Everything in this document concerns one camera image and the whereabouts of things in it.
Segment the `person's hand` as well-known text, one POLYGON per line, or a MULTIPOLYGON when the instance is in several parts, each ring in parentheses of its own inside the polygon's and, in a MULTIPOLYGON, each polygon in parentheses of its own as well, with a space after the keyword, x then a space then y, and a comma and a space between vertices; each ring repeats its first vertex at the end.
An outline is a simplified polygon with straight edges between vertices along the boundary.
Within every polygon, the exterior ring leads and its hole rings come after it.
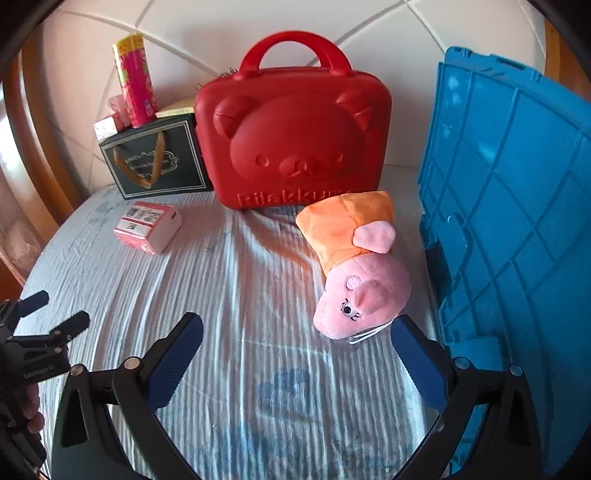
POLYGON ((45 426, 45 418, 40 412, 39 386, 28 385, 25 389, 25 398, 21 402, 21 411, 27 419, 27 429, 32 434, 39 433, 45 426))

